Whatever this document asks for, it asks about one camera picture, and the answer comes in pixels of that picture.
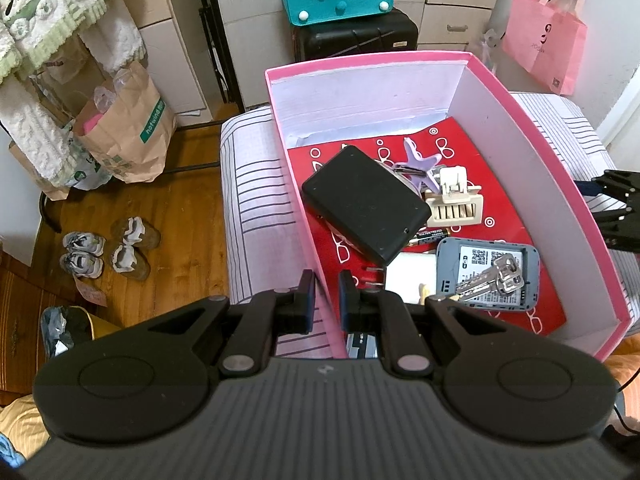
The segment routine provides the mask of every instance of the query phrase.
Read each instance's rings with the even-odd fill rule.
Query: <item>qr code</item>
[[[491,263],[492,263],[492,265],[493,265],[495,260],[497,260],[501,256],[504,256],[505,254],[506,253],[501,253],[501,252],[498,252],[498,251],[491,251]]]
[[[489,255],[486,251],[482,249],[472,249],[473,253],[471,255],[471,263],[473,265],[486,265],[487,264],[487,256]]]

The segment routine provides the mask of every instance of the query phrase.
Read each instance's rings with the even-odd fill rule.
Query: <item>gray ribbed surface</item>
[[[427,384],[396,380],[377,360],[272,359],[256,378],[222,383],[172,434],[111,450],[55,440],[21,472],[42,480],[620,480],[630,470],[596,441],[523,449],[475,434]]]

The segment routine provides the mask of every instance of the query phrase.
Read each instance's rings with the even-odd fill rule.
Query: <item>gray sneaker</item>
[[[71,251],[60,257],[60,267],[78,278],[98,278],[102,274],[104,262],[84,251]]]
[[[81,233],[73,231],[62,238],[62,244],[69,251],[82,251],[102,256],[104,252],[104,238],[94,233]]]

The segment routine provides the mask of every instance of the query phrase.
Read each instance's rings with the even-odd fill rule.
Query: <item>shoe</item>
[[[102,256],[104,252],[104,238],[94,233],[81,233],[73,231],[62,238],[62,244],[65,249],[73,251],[82,251],[92,254],[93,256]]]
[[[111,235],[123,244],[139,249],[155,249],[160,245],[160,231],[139,216],[118,220],[111,226]]]
[[[119,244],[110,253],[111,267],[118,274],[144,282],[151,272],[146,258],[135,247],[127,244]]]
[[[104,262],[84,251],[71,251],[60,257],[60,267],[72,276],[94,280],[102,274]]]

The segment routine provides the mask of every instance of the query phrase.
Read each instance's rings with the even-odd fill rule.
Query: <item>striped bed sheet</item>
[[[514,93],[540,132],[576,180],[590,180],[615,166],[580,108],[552,94]],[[222,127],[220,163],[225,205],[227,266],[233,303],[271,288],[296,286],[306,262],[285,191],[286,162],[271,109],[258,108],[228,120]],[[603,196],[589,198],[592,211],[616,209]],[[611,251],[622,279],[634,325],[640,332],[640,270],[633,254]],[[277,355],[331,358],[332,352],[316,309],[309,335],[283,336]]]

